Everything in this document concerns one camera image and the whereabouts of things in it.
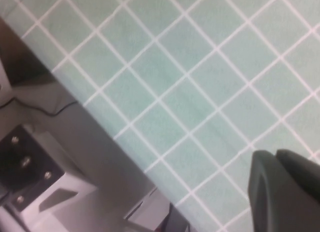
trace screw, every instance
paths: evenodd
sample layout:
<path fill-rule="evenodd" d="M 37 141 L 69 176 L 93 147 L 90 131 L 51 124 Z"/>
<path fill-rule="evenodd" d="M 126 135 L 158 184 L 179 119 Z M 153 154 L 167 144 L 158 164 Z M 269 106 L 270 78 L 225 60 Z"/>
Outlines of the screw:
<path fill-rule="evenodd" d="M 29 156 L 26 156 L 23 158 L 23 160 L 21 161 L 21 167 L 25 168 L 27 167 L 31 162 L 31 158 Z"/>
<path fill-rule="evenodd" d="M 45 179 L 50 179 L 51 177 L 52 177 L 52 173 L 49 171 L 44 174 Z"/>
<path fill-rule="evenodd" d="M 17 143 L 19 143 L 19 138 L 18 138 L 18 137 L 16 137 L 16 136 L 12 137 L 12 139 L 11 139 L 11 143 L 13 143 L 13 144 L 17 144 Z"/>
<path fill-rule="evenodd" d="M 21 195 L 16 199 L 17 203 L 23 203 L 24 200 L 25 198 Z"/>

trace gray surface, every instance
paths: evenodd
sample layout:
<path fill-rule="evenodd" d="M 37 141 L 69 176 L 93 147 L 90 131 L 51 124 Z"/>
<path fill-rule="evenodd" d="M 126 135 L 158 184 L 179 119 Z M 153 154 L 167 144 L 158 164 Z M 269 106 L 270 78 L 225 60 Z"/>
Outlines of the gray surface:
<path fill-rule="evenodd" d="M 28 104 L 41 106 L 47 111 L 58 110 L 73 101 L 58 83 L 24 84 L 14 88 L 14 93 Z M 49 118 L 12 103 L 0 110 L 0 138 L 20 123 L 40 123 L 45 127 L 99 187 L 99 192 L 55 213 L 69 231 L 116 229 L 122 216 L 153 187 L 80 105 L 69 107 L 56 118 Z"/>

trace black plastic object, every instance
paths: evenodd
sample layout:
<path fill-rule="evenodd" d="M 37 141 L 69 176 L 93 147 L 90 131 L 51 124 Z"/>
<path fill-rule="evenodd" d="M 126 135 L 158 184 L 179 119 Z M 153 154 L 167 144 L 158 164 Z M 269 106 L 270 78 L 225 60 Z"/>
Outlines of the black plastic object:
<path fill-rule="evenodd" d="M 51 173 L 49 179 L 45 179 L 47 171 Z M 0 141 L 0 184 L 10 192 L 9 202 L 18 211 L 25 209 L 63 174 L 22 126 Z M 17 201 L 19 196 L 23 196 L 23 201 Z"/>
<path fill-rule="evenodd" d="M 320 167 L 288 150 L 252 156 L 248 195 L 255 232 L 320 231 Z"/>

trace cable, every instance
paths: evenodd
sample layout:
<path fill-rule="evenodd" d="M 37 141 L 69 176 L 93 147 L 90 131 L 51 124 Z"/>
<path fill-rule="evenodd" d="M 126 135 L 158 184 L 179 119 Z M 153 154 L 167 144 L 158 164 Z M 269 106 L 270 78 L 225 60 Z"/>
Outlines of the cable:
<path fill-rule="evenodd" d="M 18 98 L 16 98 L 16 97 L 13 97 L 13 98 L 11 98 L 9 101 L 7 101 L 6 103 L 4 103 L 3 105 L 0 105 L 0 109 L 5 108 L 5 107 L 8 106 L 9 104 L 11 104 L 13 101 L 16 101 L 20 106 L 23 106 L 23 107 L 26 107 L 26 108 L 29 108 L 29 109 L 33 109 L 33 110 L 36 110 L 36 111 L 39 111 L 39 112 L 42 112 L 43 114 L 47 115 L 48 117 L 56 117 L 56 116 L 58 116 L 61 112 L 63 112 L 66 108 L 68 108 L 68 107 L 70 107 L 70 106 L 78 103 L 77 101 L 73 101 L 73 102 L 65 105 L 63 108 L 61 108 L 61 109 L 60 109 L 59 111 L 57 111 L 56 113 L 50 113 L 50 112 L 44 110 L 44 109 L 41 108 L 41 107 L 29 105 L 29 104 L 21 101 L 20 99 L 18 99 Z"/>

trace white grid pattern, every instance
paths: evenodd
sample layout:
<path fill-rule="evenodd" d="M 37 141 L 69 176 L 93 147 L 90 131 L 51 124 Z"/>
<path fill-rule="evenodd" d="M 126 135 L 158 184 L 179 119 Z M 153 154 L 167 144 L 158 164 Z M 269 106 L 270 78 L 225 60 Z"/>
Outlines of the white grid pattern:
<path fill-rule="evenodd" d="M 59 3 L 63 0 L 57 0 L 55 4 L 40 18 L 36 19 L 35 16 L 22 4 L 19 2 L 19 0 L 15 0 L 17 3 L 19 3 L 19 6 L 23 9 L 23 11 L 28 14 L 33 20 L 34 25 L 23 35 L 23 38 L 26 37 L 33 29 L 34 27 L 38 26 L 48 37 L 49 39 L 56 45 L 56 47 L 65 55 L 65 58 L 53 69 L 53 72 L 55 72 L 61 65 L 63 65 L 66 61 L 70 61 L 80 72 L 81 74 L 88 80 L 88 82 L 96 89 L 96 92 L 88 99 L 88 101 L 85 102 L 84 105 L 88 104 L 96 95 L 100 94 L 106 101 L 108 101 L 109 104 L 117 111 L 117 113 L 121 116 L 121 118 L 127 123 L 126 127 L 117 134 L 114 139 L 118 138 L 121 134 L 123 134 L 126 130 L 131 128 L 137 136 L 146 144 L 146 146 L 157 156 L 157 160 L 151 164 L 149 168 L 145 170 L 145 172 L 149 171 L 152 167 L 154 167 L 157 163 L 162 162 L 168 170 L 177 178 L 177 180 L 187 189 L 188 194 L 177 203 L 177 205 L 181 204 L 183 201 L 185 201 L 189 196 L 193 196 L 194 199 L 203 207 L 203 209 L 208 213 L 208 215 L 220 226 L 219 231 L 226 231 L 226 227 L 230 225 L 232 222 L 234 222 L 236 219 L 238 219 L 243 214 L 247 213 L 249 211 L 249 208 L 245 209 L 242 213 L 237 215 L 235 218 L 233 218 L 231 221 L 229 221 L 226 224 L 222 224 L 219 222 L 219 220 L 215 217 L 215 215 L 207 208 L 207 206 L 197 197 L 195 192 L 204 186 L 209 180 L 211 180 L 213 177 L 215 177 L 217 174 L 222 173 L 229 182 L 234 186 L 234 188 L 246 199 L 247 195 L 243 193 L 243 191 L 238 187 L 238 185 L 230 178 L 230 176 L 225 172 L 225 169 L 232 164 L 244 151 L 246 151 L 248 148 L 255 149 L 254 144 L 262 139 L 265 135 L 267 135 L 269 132 L 271 132 L 277 125 L 282 123 L 291 133 L 292 135 L 304 146 L 304 148 L 310 153 L 311 158 L 316 158 L 316 154 L 319 153 L 313 153 L 312 150 L 308 147 L 308 145 L 299 137 L 299 135 L 294 131 L 294 129 L 288 125 L 286 122 L 286 118 L 289 117 L 294 111 L 296 111 L 299 107 L 301 107 L 309 98 L 314 97 L 317 101 L 320 102 L 320 98 L 317 96 L 317 92 L 320 91 L 320 87 L 317 88 L 315 91 L 313 91 L 309 85 L 300 77 L 300 75 L 293 69 L 293 67 L 285 60 L 285 55 L 288 54 L 290 51 L 292 51 L 295 47 L 297 47 L 300 43 L 302 43 L 310 34 L 313 34 L 319 41 L 320 36 L 316 33 L 316 29 L 320 26 L 319 24 L 315 27 L 311 27 L 308 22 L 297 12 L 297 10 L 290 4 L 288 0 L 282 0 L 287 7 L 292 11 L 293 14 L 305 25 L 305 27 L 308 29 L 308 32 L 303 35 L 295 44 L 293 44 L 290 48 L 288 48 L 283 54 L 280 54 L 273 46 L 272 44 L 264 37 L 264 35 L 258 30 L 257 27 L 255 27 L 252 24 L 252 20 L 257 17 L 262 11 L 264 11 L 266 8 L 268 8 L 274 1 L 276 0 L 269 0 L 262 8 L 260 8 L 254 15 L 252 15 L 250 18 L 247 18 L 240 9 L 236 7 L 236 5 L 232 2 L 232 0 L 225 0 L 234 10 L 235 12 L 244 20 L 244 23 L 239 26 L 228 38 L 226 38 L 221 44 L 218 46 L 214 44 L 214 42 L 205 34 L 205 32 L 196 24 L 195 21 L 192 20 L 192 18 L 188 15 L 188 12 L 191 11 L 194 7 L 196 7 L 201 1 L 203 0 L 197 0 L 189 9 L 186 11 L 183 10 L 183 8 L 175 1 L 175 0 L 169 0 L 172 2 L 172 4 L 181 12 L 181 15 L 172 22 L 163 32 L 161 32 L 158 36 L 153 36 L 152 33 L 148 30 L 148 28 L 141 22 L 141 20 L 133 13 L 133 11 L 127 6 L 127 3 L 130 0 L 117 0 L 120 5 L 116 8 L 114 13 L 106 18 L 105 21 L 102 22 L 97 28 L 83 15 L 83 13 L 80 11 L 79 8 L 76 7 L 75 4 L 71 0 L 65 0 L 68 2 L 68 4 L 75 10 L 75 12 L 82 18 L 82 20 L 91 28 L 92 33 L 83 41 L 81 42 L 74 50 L 72 50 L 70 53 L 68 53 L 56 40 L 55 38 L 46 30 L 45 27 L 42 26 L 41 21 L 45 19 L 48 14 L 59 5 Z M 117 52 L 117 50 L 112 46 L 112 44 L 100 33 L 100 29 L 112 18 L 114 15 L 120 11 L 120 9 L 125 9 L 132 18 L 136 21 L 137 24 L 140 25 L 140 27 L 150 36 L 152 41 L 145 46 L 131 61 L 126 62 L 124 58 Z M 172 28 L 175 24 L 177 24 L 182 18 L 186 18 L 188 22 L 202 35 L 202 37 L 212 46 L 212 51 L 206 55 L 200 62 L 198 62 L 193 68 L 191 68 L 189 71 L 185 71 L 185 69 L 179 64 L 178 61 L 175 60 L 175 58 L 169 53 L 169 51 L 166 50 L 166 48 L 159 43 L 159 39 L 165 35 L 170 28 Z M 233 38 L 236 34 L 238 34 L 242 29 L 244 29 L 245 26 L 249 26 L 252 28 L 252 30 L 258 35 L 258 37 L 264 42 L 264 44 L 269 47 L 274 54 L 276 55 L 276 59 L 272 61 L 266 68 L 264 68 L 257 76 L 255 76 L 252 80 L 248 81 L 245 76 L 241 73 L 241 71 L 229 60 L 229 58 L 220 50 L 220 48 L 226 44 L 231 38 Z M 97 35 L 99 38 L 103 40 L 103 42 L 106 44 L 106 46 L 109 47 L 109 49 L 116 55 L 116 57 L 124 64 L 124 67 L 121 68 L 106 84 L 99 87 L 92 79 L 91 77 L 84 71 L 80 65 L 72 58 L 72 55 L 75 54 L 90 38 Z M 148 84 L 139 77 L 139 75 L 136 73 L 136 71 L 131 67 L 131 64 L 136 61 L 140 55 L 145 52 L 152 44 L 157 44 L 158 47 L 165 53 L 168 58 L 179 68 L 179 70 L 182 72 L 183 76 L 177 80 L 168 90 L 166 90 L 162 95 L 157 96 L 154 91 L 148 86 Z M 230 67 L 234 70 L 235 73 L 237 73 L 241 79 L 245 82 L 245 86 L 242 87 L 238 92 L 236 92 L 231 98 L 229 98 L 226 102 L 224 102 L 222 105 L 217 106 L 214 101 L 203 91 L 203 89 L 190 77 L 190 73 L 192 73 L 196 68 L 198 68 L 202 63 L 204 63 L 213 53 L 218 53 L 221 55 L 221 57 L 230 65 Z M 299 79 L 299 81 L 304 85 L 304 87 L 309 91 L 309 95 L 305 97 L 299 104 L 297 104 L 294 108 L 292 108 L 288 113 L 286 113 L 284 116 L 281 116 L 278 111 L 257 91 L 255 87 L 252 86 L 253 82 L 256 81 L 259 77 L 261 77 L 265 72 L 267 72 L 276 62 L 282 61 L 288 69 Z M 111 84 L 125 69 L 129 69 L 129 71 L 134 75 L 134 77 L 137 78 L 137 80 L 144 86 L 149 93 L 154 97 L 155 101 L 151 103 L 144 111 L 142 111 L 134 120 L 129 121 L 129 119 L 126 118 L 126 116 L 120 111 L 120 109 L 112 102 L 112 100 L 105 95 L 102 90 Z M 176 115 L 170 110 L 170 108 L 163 103 L 162 98 L 167 95 L 170 91 L 172 91 L 181 81 L 184 79 L 188 79 L 195 87 L 196 89 L 205 97 L 205 99 L 215 108 L 215 111 L 207 116 L 207 118 L 202 121 L 196 128 L 189 131 L 184 124 L 179 120 L 179 118 L 176 117 Z M 245 89 L 250 88 L 260 99 L 261 101 L 272 111 L 272 113 L 277 117 L 278 121 L 272 125 L 268 130 L 266 130 L 264 133 L 259 135 L 254 140 L 250 141 L 246 136 L 230 121 L 230 119 L 223 113 L 222 109 L 229 104 L 233 99 L 235 99 L 242 91 Z M 160 104 L 167 112 L 171 115 L 171 117 L 176 121 L 176 123 L 183 129 L 183 131 L 186 133 L 186 135 L 180 139 L 175 145 L 173 145 L 168 151 L 166 151 L 163 155 L 159 155 L 157 150 L 153 148 L 153 146 L 143 137 L 143 135 L 135 128 L 135 122 L 138 121 L 140 118 L 143 117 L 143 115 L 149 111 L 154 105 Z M 212 118 L 216 113 L 219 113 L 225 121 L 234 129 L 234 131 L 247 143 L 247 146 L 238 152 L 238 154 L 230 160 L 227 164 L 224 166 L 220 166 L 214 158 L 208 153 L 208 151 L 200 144 L 200 142 L 194 137 L 194 132 L 196 132 L 199 128 L 201 128 L 207 121 L 209 121 L 210 118 Z M 164 157 L 167 156 L 171 151 L 173 151 L 179 144 L 181 144 L 183 141 L 185 141 L 187 138 L 190 138 L 195 144 L 198 145 L 198 147 L 201 149 L 201 151 L 204 153 L 204 155 L 211 161 L 218 170 L 210 175 L 207 179 L 205 179 L 201 184 L 199 184 L 196 188 L 190 189 L 189 186 L 177 175 L 177 173 L 168 165 L 168 163 L 164 160 Z"/>

